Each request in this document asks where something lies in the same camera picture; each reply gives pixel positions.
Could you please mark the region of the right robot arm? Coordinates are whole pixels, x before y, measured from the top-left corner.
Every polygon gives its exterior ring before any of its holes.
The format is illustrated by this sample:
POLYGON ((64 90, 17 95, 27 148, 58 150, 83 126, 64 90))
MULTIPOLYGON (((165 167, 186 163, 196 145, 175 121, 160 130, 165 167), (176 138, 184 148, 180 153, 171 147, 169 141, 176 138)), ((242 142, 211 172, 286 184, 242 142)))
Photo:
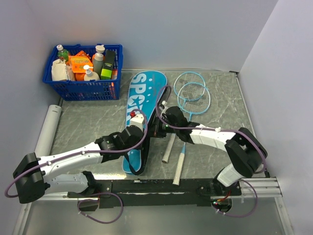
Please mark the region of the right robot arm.
POLYGON ((188 121, 177 106, 166 109, 164 114, 156 108, 155 114, 163 133, 174 133, 184 143, 207 145, 228 154, 231 163, 212 180, 213 189, 219 195, 226 194, 239 180, 257 174, 261 165, 263 170, 267 168, 268 153, 247 128, 210 128, 188 121))

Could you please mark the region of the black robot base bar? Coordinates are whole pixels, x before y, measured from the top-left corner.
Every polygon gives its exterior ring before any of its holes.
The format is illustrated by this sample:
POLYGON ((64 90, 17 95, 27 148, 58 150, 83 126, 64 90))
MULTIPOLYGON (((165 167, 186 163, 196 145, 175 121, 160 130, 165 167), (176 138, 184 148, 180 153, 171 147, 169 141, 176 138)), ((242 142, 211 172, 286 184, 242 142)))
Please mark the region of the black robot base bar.
POLYGON ((117 194, 123 206, 168 206, 197 205, 211 206, 211 200, 242 195, 237 182, 229 188, 217 184, 210 178, 181 179, 180 184, 172 184, 171 179, 140 180, 97 180, 98 188, 94 193, 117 194))

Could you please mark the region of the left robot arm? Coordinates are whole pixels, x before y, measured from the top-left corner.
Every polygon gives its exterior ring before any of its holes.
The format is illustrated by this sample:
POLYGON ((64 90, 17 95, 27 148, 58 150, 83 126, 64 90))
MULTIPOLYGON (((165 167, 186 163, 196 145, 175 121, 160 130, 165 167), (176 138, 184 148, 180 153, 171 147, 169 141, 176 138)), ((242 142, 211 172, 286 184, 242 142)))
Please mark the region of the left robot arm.
POLYGON ((89 171, 70 176, 67 171, 86 165, 102 164, 127 158, 128 153, 140 149, 147 131, 135 125, 122 132, 102 136, 81 148, 65 153, 38 157, 29 153, 13 172, 16 197, 21 204, 34 202, 54 192, 75 192, 93 196, 97 183, 89 171))

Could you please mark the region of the blue racket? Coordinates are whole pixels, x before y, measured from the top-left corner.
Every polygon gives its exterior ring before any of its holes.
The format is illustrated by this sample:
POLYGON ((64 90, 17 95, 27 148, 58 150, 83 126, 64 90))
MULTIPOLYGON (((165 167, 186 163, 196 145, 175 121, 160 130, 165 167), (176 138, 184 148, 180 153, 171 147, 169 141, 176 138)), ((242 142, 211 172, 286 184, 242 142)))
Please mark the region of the blue racket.
POLYGON ((208 88, 198 82, 189 82, 180 89, 178 93, 178 105, 189 114, 189 121, 192 115, 205 113, 211 103, 211 96, 208 88))
MULTIPOLYGON (((189 82, 198 82, 205 86, 204 78, 200 74, 193 72, 193 71, 187 71, 187 72, 182 73, 175 80, 174 86, 173 86, 175 94, 178 95, 183 85, 189 82)), ((168 159, 169 159, 169 156, 170 156, 170 153, 171 153, 174 141, 175 141, 175 137, 176 137, 175 133, 172 133, 170 135, 169 142, 167 144, 165 153, 162 158, 163 163, 168 163, 168 159)))

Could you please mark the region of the blue SPORT racket cover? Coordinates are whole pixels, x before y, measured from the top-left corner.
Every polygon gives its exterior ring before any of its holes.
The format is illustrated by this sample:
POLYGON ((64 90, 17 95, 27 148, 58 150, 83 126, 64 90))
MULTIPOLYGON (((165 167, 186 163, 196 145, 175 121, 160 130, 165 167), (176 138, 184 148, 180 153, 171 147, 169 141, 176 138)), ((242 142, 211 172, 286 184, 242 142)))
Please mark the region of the blue SPORT racket cover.
MULTIPOLYGON (((155 104, 163 96, 159 91, 165 85, 167 78, 159 71, 143 71, 132 78, 127 99, 126 126, 130 125, 130 113, 134 109, 142 110, 149 126, 152 125, 156 116, 155 104)), ((143 173, 149 155, 149 137, 143 142, 142 147, 141 150, 131 150, 128 152, 128 158, 123 159, 122 168, 125 173, 131 175, 143 173)))

